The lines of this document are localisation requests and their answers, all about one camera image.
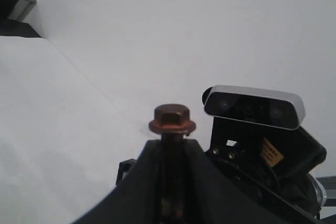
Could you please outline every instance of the hex bolt head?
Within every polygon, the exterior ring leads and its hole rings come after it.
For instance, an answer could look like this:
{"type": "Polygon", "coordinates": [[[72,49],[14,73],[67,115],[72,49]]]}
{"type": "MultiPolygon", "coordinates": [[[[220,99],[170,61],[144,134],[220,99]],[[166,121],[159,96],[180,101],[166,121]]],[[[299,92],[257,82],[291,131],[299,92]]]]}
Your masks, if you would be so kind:
{"type": "Polygon", "coordinates": [[[149,129],[157,134],[189,134],[196,129],[196,124],[190,120],[190,111],[186,106],[164,104],[155,109],[149,129]]]}

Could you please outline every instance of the camera housing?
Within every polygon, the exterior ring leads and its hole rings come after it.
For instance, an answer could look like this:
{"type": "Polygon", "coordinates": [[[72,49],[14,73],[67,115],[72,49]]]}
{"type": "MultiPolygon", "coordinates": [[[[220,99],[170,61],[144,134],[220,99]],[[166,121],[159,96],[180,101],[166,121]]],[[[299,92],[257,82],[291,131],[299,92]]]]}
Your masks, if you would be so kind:
{"type": "Polygon", "coordinates": [[[216,85],[205,100],[208,115],[296,130],[306,112],[301,97],[293,93],[265,89],[216,85]]]}

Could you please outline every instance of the white wall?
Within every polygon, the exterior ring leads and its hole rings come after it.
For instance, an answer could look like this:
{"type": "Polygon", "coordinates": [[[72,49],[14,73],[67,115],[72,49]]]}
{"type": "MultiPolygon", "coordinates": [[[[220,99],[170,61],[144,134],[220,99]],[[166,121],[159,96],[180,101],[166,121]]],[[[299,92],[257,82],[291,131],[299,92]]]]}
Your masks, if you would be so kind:
{"type": "Polygon", "coordinates": [[[322,176],[336,175],[335,17],[334,0],[38,0],[27,21],[139,132],[97,141],[128,141],[138,153],[153,108],[178,102],[206,148],[206,88],[289,91],[302,96],[303,125],[331,154],[316,170],[322,176]]]}

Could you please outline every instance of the yellow label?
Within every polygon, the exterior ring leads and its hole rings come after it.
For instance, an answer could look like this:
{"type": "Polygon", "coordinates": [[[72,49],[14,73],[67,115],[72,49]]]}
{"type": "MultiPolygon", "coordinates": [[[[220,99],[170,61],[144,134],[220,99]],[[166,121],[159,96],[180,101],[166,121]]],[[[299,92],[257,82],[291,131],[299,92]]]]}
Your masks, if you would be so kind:
{"type": "Polygon", "coordinates": [[[265,158],[270,167],[276,166],[284,158],[283,155],[265,137],[262,156],[265,158]]]}

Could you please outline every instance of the camera lens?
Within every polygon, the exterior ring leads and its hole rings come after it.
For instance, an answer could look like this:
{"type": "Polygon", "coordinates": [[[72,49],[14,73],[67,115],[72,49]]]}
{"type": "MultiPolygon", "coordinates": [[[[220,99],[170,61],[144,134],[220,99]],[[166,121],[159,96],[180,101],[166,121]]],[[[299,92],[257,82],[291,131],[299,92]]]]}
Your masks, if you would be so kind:
{"type": "Polygon", "coordinates": [[[221,112],[226,112],[229,109],[229,103],[227,101],[221,101],[219,103],[219,109],[221,110],[221,112]]]}
{"type": "Polygon", "coordinates": [[[280,119],[282,118],[282,111],[278,108],[273,108],[271,110],[271,118],[273,119],[280,119]]]}
{"type": "Polygon", "coordinates": [[[253,115],[255,113],[255,109],[252,106],[248,105],[243,108],[243,112],[246,115],[253,115]]]}

